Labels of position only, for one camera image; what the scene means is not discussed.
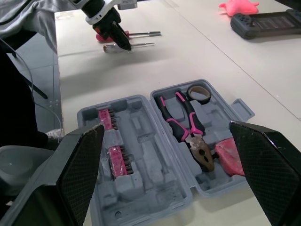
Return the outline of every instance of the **pliers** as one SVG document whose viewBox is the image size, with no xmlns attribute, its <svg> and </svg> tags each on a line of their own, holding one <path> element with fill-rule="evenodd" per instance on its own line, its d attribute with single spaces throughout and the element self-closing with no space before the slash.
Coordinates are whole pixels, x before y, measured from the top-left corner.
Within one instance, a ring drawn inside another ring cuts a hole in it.
<svg viewBox="0 0 301 226">
<path fill-rule="evenodd" d="M 193 106 L 188 101 L 186 96 L 181 92 L 175 92 L 176 98 L 185 108 L 189 119 L 190 132 L 184 126 L 182 126 L 176 119 L 174 119 L 166 108 L 165 99 L 162 96 L 156 97 L 158 108 L 162 112 L 162 116 L 173 130 L 173 135 L 180 142 L 186 142 L 187 146 L 191 150 L 194 159 L 205 167 L 205 170 L 211 172 L 214 170 L 213 158 L 210 152 L 209 146 L 204 142 L 203 136 L 205 135 L 205 128 L 198 120 L 196 112 Z"/>
</svg>

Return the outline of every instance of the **open tool case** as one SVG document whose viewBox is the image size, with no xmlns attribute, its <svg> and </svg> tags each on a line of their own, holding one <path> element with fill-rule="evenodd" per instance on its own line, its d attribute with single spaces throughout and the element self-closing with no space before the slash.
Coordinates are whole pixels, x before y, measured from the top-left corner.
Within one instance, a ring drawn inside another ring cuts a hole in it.
<svg viewBox="0 0 301 226">
<path fill-rule="evenodd" d="M 185 209 L 192 203 L 191 188 L 206 197 L 214 197 L 246 185 L 243 176 L 229 176 L 214 159 L 215 170 L 203 172 L 187 145 L 178 143 L 163 119 L 155 97 L 163 96 L 171 115 L 184 127 L 188 117 L 175 97 L 191 85 L 211 92 L 209 103 L 192 100 L 198 119 L 205 127 L 204 141 L 214 150 L 216 143 L 232 137 L 229 121 L 247 121 L 254 113 L 241 100 L 230 106 L 206 80 L 192 81 L 153 91 L 150 100 L 132 96 L 87 107 L 78 112 L 79 127 L 100 123 L 99 111 L 114 112 L 118 130 L 105 131 L 98 179 L 91 199 L 94 226 L 145 225 Z M 114 178 L 108 149 L 125 148 L 132 173 Z"/>
</svg>

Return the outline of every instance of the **white table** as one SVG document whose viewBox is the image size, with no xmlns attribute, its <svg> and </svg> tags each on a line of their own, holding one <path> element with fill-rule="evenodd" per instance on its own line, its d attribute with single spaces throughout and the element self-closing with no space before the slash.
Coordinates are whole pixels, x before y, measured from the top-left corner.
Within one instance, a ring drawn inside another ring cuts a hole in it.
<svg viewBox="0 0 301 226">
<path fill-rule="evenodd" d="M 218 5 L 228 0 L 166 0 L 217 48 L 259 83 L 298 119 L 301 119 L 301 36 L 244 40 L 230 26 L 230 17 Z M 259 0 L 259 13 L 281 12 L 287 6 Z"/>
<path fill-rule="evenodd" d="M 81 11 L 55 15 L 65 132 L 77 128 L 76 114 L 83 107 L 135 94 L 149 97 L 155 89 L 203 78 L 228 103 L 242 98 L 256 113 L 250 123 L 281 131 L 301 150 L 300 121 L 175 9 L 166 1 L 152 0 L 121 11 L 124 29 L 160 30 L 163 36 L 135 39 L 133 43 L 156 45 L 113 55 L 103 52 Z M 89 212 L 85 225 L 91 225 Z M 211 199 L 194 194 L 188 209 L 154 225 L 264 226 L 269 222 L 246 186 Z"/>
</svg>

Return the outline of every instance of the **pink toy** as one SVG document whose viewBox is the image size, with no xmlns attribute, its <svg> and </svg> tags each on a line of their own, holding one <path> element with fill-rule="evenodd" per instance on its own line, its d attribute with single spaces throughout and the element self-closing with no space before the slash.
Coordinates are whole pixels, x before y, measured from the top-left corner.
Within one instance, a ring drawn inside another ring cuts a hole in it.
<svg viewBox="0 0 301 226">
<path fill-rule="evenodd" d="M 229 16 L 233 16 L 237 13 L 244 15 L 258 13 L 259 2 L 249 2 L 249 0 L 229 0 L 227 3 L 222 3 L 219 8 L 225 8 Z"/>
<path fill-rule="evenodd" d="M 236 174 L 245 176 L 233 138 L 217 143 L 214 150 L 219 155 L 219 161 L 226 173 L 230 176 Z"/>
</svg>

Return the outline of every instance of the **screwdriver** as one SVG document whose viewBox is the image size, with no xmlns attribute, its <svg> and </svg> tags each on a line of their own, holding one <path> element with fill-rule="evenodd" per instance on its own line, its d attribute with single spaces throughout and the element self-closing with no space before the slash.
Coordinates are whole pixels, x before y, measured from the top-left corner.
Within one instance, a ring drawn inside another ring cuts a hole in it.
<svg viewBox="0 0 301 226">
<path fill-rule="evenodd" d="M 126 35 L 129 38 L 130 36 L 140 36 L 140 35 L 149 35 L 149 36 L 159 36 L 161 35 L 161 32 L 143 32 L 143 33 L 130 33 L 129 31 L 126 31 Z M 114 42 L 111 37 L 108 37 L 107 39 L 104 39 L 99 34 L 96 34 L 96 39 L 101 42 Z"/>
<path fill-rule="evenodd" d="M 155 45 L 154 42 L 150 43 L 139 43 L 139 44 L 133 44 L 131 45 L 132 48 L 142 47 L 142 46 L 153 46 Z M 120 48 L 117 44 L 111 44 L 111 45 L 104 45 L 103 50 L 105 53 L 120 53 L 120 52 L 128 52 L 127 50 L 124 50 Z"/>
</svg>

